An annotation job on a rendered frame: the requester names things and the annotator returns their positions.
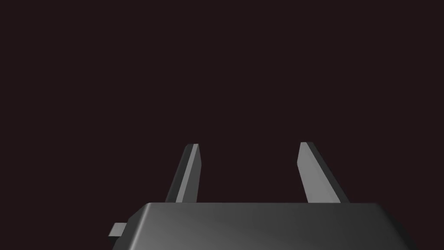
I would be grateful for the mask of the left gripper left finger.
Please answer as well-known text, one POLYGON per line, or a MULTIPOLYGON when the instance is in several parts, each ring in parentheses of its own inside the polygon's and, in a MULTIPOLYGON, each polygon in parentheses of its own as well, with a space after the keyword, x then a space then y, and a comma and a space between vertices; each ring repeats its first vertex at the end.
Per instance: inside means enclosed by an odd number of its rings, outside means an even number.
POLYGON ((174 175, 167 203, 195 203, 199 191, 201 154, 199 144, 188 144, 182 153, 174 175))

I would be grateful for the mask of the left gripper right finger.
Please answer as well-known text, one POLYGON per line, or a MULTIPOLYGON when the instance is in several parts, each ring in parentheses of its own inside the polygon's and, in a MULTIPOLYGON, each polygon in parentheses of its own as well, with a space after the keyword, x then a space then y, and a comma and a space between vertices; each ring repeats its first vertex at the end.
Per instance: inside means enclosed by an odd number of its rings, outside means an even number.
POLYGON ((309 203, 349 203, 313 142, 301 142, 297 168, 309 203))

